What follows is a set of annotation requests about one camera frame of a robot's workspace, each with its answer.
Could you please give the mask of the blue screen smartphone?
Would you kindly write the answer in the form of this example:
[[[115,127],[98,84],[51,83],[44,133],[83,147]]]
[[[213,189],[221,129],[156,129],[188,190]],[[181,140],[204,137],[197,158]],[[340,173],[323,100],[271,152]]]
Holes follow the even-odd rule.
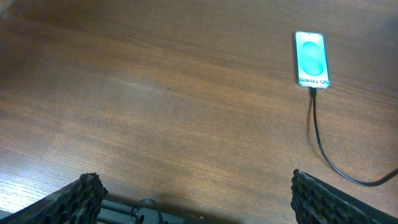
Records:
[[[310,88],[331,85],[323,34],[297,31],[294,34],[297,59],[297,83]]]

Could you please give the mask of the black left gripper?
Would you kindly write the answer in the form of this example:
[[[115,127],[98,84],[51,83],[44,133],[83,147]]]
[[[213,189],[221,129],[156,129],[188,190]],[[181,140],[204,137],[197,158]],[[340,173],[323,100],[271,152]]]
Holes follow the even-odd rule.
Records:
[[[149,204],[128,206],[104,200],[108,191],[96,173],[79,179],[1,219],[1,224],[205,224],[203,217],[172,215]]]

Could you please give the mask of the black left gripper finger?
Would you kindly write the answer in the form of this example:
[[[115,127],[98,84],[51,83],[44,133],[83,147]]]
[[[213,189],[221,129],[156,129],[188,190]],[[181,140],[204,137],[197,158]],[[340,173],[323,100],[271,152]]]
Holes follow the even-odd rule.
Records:
[[[384,213],[314,176],[295,169],[291,207],[300,224],[397,224]]]

